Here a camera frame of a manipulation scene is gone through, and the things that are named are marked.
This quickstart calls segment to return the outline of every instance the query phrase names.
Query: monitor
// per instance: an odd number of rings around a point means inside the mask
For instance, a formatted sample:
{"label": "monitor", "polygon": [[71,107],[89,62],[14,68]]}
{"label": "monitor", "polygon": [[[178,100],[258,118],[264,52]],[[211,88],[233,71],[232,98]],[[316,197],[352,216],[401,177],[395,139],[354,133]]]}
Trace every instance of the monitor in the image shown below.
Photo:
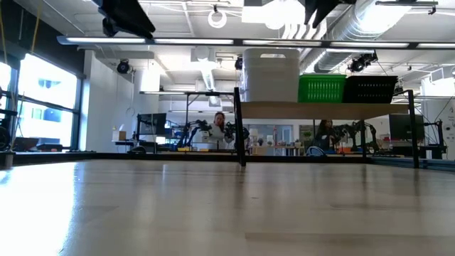
{"label": "monitor", "polygon": [[[390,139],[411,139],[411,117],[409,114],[389,114]],[[417,140],[425,139],[424,117],[415,115]]]}
{"label": "monitor", "polygon": [[164,135],[166,133],[166,113],[141,114],[140,135]]}

